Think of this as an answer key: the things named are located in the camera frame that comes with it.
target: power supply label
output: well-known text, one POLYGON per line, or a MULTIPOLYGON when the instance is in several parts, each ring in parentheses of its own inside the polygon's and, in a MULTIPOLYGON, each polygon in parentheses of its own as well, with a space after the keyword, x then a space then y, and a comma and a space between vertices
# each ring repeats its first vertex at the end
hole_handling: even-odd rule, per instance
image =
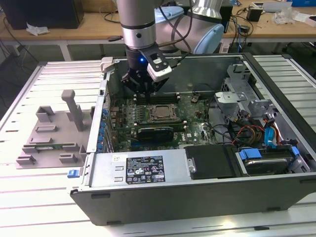
POLYGON ((162 156, 126 159, 126 182, 128 184, 145 184, 165 181, 162 156))

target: gray post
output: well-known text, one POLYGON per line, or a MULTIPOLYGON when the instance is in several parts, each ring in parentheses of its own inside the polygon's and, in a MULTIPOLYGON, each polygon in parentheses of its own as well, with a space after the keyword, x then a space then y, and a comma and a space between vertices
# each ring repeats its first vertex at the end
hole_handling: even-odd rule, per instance
POLYGON ((80 112, 77 108, 77 105, 74 100, 75 92, 74 90, 64 90, 61 98, 65 101, 68 105, 69 111, 73 117, 73 121, 79 132, 83 131, 84 125, 82 122, 82 117, 80 116, 80 112))

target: gray plastic part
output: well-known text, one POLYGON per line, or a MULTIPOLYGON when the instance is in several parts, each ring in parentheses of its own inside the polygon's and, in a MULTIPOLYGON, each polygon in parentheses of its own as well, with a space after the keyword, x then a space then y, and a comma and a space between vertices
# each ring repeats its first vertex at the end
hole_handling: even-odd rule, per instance
MULTIPOLYGON (((81 117, 81 119, 82 119, 82 110, 81 110, 80 105, 77 105, 77 109, 78 109, 79 114, 80 114, 80 117, 81 117)), ((73 122, 74 119, 73 119, 72 114, 71 114, 70 112, 66 112, 66 113, 67 113, 67 116, 68 116, 69 121, 73 122)))
POLYGON ((59 160, 62 163, 76 163, 78 161, 78 158, 75 156, 74 153, 63 153, 60 154, 59 160))
POLYGON ((54 112, 50 106, 41 106, 36 112, 36 116, 40 122, 51 122, 49 120, 49 116, 51 115, 54 115, 54 112))
POLYGON ((81 157, 81 159, 83 160, 83 162, 85 162, 85 158, 87 157, 87 154, 86 154, 86 149, 84 148, 84 146, 80 146, 80 149, 79 149, 79 155, 81 157))
POLYGON ((32 155, 25 155, 25 156, 21 156, 19 157, 16 162, 18 162, 20 165, 23 164, 35 164, 36 160, 34 159, 34 157, 32 155))
POLYGON ((80 147, 77 143, 71 145, 71 146, 63 146, 64 151, 66 152, 77 152, 79 151, 80 147))
POLYGON ((83 122, 82 122, 82 111, 81 108, 77 107, 75 103, 75 91, 74 90, 64 90, 61 98, 63 101, 65 101, 68 105, 69 111, 71 113, 71 116, 73 118, 73 121, 75 122, 75 125, 77 127, 78 131, 83 131, 83 122))
POLYGON ((68 117, 69 121, 73 122, 74 120, 73 120, 73 117, 72 117, 71 113, 70 112, 66 112, 66 114, 67 114, 67 117, 68 117))
POLYGON ((37 126, 35 128, 35 131, 37 133, 41 133, 41 132, 56 132, 57 131, 57 127, 56 127, 56 125, 37 126))
POLYGON ((29 140, 25 144, 32 146, 24 146, 20 155, 20 158, 32 155, 36 162, 20 162, 18 158, 16 167, 18 169, 25 169, 83 166, 92 122, 90 111, 82 112, 84 131, 81 132, 77 130, 73 121, 69 121, 66 112, 56 112, 54 115, 48 116, 48 118, 51 122, 37 122, 29 140), (47 139, 47 137, 52 139, 52 143, 47 143, 47 146, 44 148, 35 148, 35 146, 43 146, 45 144, 30 143, 31 139, 38 139, 40 141, 41 139, 47 139), (74 160, 71 161, 71 159, 69 162, 61 162, 59 158, 60 154, 63 153, 73 153, 77 158, 77 162, 74 162, 74 160))
POLYGON ((47 144, 51 143, 53 139, 51 137, 41 137, 41 138, 31 138, 30 143, 31 144, 47 144))
POLYGON ((91 109, 90 109, 90 116, 91 116, 91 119, 93 119, 94 110, 95 110, 95 106, 92 106, 91 109))
POLYGON ((38 153, 38 150, 35 147, 23 147, 22 151, 24 151, 24 153, 29 154, 29 153, 38 153))

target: aluminum table surface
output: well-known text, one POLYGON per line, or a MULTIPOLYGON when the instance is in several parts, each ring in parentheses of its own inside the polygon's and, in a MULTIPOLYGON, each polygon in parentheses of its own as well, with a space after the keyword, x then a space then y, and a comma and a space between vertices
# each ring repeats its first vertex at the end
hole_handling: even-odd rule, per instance
MULTIPOLYGON (((315 88, 308 84, 310 82, 307 83, 305 73, 299 68, 291 68, 295 63, 282 57, 256 59, 284 89, 305 119, 310 119, 315 129, 316 105, 313 102, 316 93, 315 88), (293 83, 301 87, 290 87, 293 83)), ((69 188, 77 185, 76 179, 67 178, 69 168, 15 169, 20 148, 37 121, 37 108, 51 105, 55 111, 66 111, 67 106, 60 98, 62 90, 74 89, 76 102, 83 110, 88 110, 96 101, 102 78, 100 61, 53 62, 39 66, 3 117, 0 122, 1 236, 131 237, 176 234, 265 237, 316 234, 316 193, 305 197, 288 211, 98 227, 89 221, 68 194, 69 188), (254 227, 258 226, 270 229, 255 230, 254 227)))

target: white sticker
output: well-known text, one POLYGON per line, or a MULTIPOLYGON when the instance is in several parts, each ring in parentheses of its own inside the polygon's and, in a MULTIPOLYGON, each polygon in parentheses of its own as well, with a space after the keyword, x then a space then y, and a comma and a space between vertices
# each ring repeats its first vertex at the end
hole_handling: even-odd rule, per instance
POLYGON ((36 147, 37 150, 53 150, 53 147, 36 147))
POLYGON ((156 175, 153 175, 153 178, 154 179, 159 179, 159 178, 163 178, 164 175, 163 174, 156 174, 156 175))
POLYGON ((112 156, 112 162, 122 162, 126 160, 127 155, 126 154, 121 154, 121 155, 113 155, 112 156))

